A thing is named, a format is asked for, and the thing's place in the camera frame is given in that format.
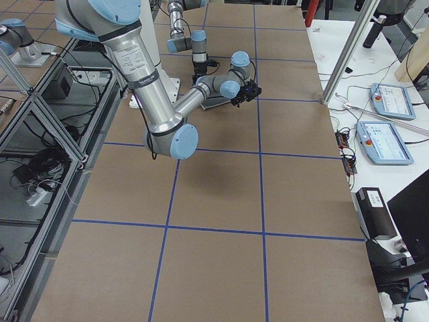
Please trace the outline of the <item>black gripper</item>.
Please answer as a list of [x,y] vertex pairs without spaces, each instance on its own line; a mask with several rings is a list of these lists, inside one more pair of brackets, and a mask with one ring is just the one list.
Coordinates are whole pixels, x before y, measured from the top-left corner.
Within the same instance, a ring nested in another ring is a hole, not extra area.
[[257,85],[254,80],[249,80],[245,85],[243,85],[236,97],[231,99],[231,104],[233,106],[240,106],[243,102],[250,102],[258,97],[262,93],[262,88]]
[[216,60],[205,60],[204,62],[192,62],[194,74],[192,75],[192,83],[195,84],[199,77],[207,74],[208,67],[215,67],[215,72],[218,69]]

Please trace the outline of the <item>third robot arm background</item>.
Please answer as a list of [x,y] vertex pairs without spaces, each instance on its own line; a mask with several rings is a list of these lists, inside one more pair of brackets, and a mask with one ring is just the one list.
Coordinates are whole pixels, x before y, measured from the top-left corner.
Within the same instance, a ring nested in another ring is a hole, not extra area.
[[55,49],[55,45],[37,43],[22,20],[1,21],[1,50],[11,57],[14,65],[42,67]]

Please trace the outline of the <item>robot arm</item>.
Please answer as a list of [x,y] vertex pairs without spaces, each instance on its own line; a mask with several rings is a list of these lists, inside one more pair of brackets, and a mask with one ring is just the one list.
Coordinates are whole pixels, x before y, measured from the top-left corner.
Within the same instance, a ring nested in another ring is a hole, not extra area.
[[170,20],[170,38],[167,48],[170,53],[191,50],[194,74],[192,82],[198,78],[211,75],[219,69],[219,62],[210,59],[207,54],[207,38],[204,30],[190,30],[190,25],[183,18],[183,13],[191,9],[204,7],[207,1],[168,1],[168,16]]
[[79,40],[102,43],[112,51],[112,65],[137,98],[146,124],[148,150],[175,159],[187,159],[198,145],[198,131],[186,118],[213,97],[238,106],[261,94],[251,78],[254,67],[244,51],[235,52],[227,74],[202,75],[175,103],[171,102],[141,37],[141,10],[145,1],[57,1],[57,30]]

